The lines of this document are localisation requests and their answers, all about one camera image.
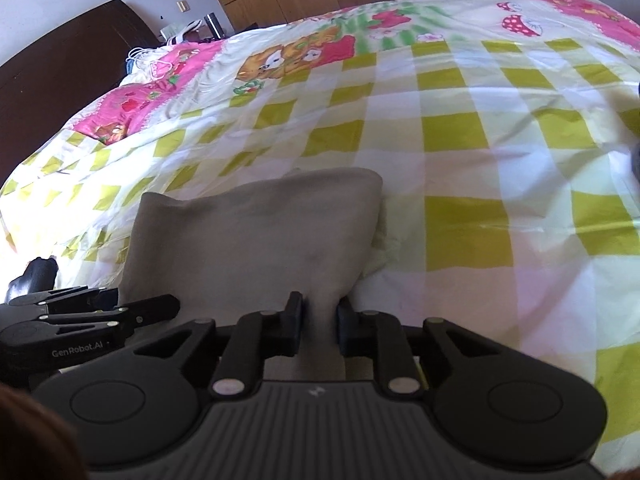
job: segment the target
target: dark wooden headboard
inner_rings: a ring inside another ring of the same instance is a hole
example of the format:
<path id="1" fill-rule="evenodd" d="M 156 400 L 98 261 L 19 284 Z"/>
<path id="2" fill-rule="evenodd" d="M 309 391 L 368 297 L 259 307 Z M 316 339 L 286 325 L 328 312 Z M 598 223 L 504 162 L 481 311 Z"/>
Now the dark wooden headboard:
<path id="1" fill-rule="evenodd" d="M 126 76 L 136 46 L 159 40 L 123 1 L 66 22 L 0 66 L 0 186 L 76 112 Z"/>

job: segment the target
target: bed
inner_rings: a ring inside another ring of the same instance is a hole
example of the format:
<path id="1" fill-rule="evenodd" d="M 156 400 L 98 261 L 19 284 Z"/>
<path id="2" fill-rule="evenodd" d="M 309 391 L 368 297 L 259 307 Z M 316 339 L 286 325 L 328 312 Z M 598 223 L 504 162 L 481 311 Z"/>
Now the bed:
<path id="1" fill-rule="evenodd" d="M 597 0 L 380 2 L 158 51 L 23 153 L 4 273 L 53 254 L 58 286 L 114 285 L 145 191 L 369 168 L 385 201 L 356 306 L 584 377 L 609 407 L 595 463 L 640 465 L 639 81 L 640 27 Z"/>

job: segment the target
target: silver screw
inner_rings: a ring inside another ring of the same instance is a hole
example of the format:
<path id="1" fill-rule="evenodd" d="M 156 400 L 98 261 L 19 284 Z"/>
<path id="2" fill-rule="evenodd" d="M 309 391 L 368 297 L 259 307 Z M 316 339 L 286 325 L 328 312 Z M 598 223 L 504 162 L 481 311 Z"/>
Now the silver screw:
<path id="1" fill-rule="evenodd" d="M 420 383 L 411 377 L 396 377 L 389 381 L 389 389 L 395 394 L 414 394 L 420 389 Z"/>
<path id="2" fill-rule="evenodd" d="M 220 379 L 213 383 L 213 391 L 224 396 L 237 395 L 244 391 L 244 383 L 238 379 Z"/>

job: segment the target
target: brown cloth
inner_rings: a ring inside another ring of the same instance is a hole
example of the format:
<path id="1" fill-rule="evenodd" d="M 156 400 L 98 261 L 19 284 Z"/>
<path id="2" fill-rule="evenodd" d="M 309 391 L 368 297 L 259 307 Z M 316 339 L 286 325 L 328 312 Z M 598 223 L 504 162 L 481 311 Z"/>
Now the brown cloth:
<path id="1" fill-rule="evenodd" d="M 132 340 L 200 317 L 235 324 L 283 309 L 297 290 L 308 299 L 300 353 L 267 360 L 264 377 L 344 380 L 335 307 L 365 267 L 381 200 L 380 176 L 359 168 L 297 172 L 187 201 L 145 193 L 120 304 L 173 294 L 180 314 Z"/>

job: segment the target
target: ribbed black surface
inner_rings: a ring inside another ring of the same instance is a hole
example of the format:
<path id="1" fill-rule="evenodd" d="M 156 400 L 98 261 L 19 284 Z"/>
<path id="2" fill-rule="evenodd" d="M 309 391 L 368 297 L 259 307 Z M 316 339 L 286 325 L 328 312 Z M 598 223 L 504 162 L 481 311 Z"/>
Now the ribbed black surface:
<path id="1" fill-rule="evenodd" d="M 598 480 L 589 465 L 545 474 L 500 471 L 446 443 L 415 404 L 370 383 L 264 383 L 217 404 L 180 449 L 95 480 Z"/>

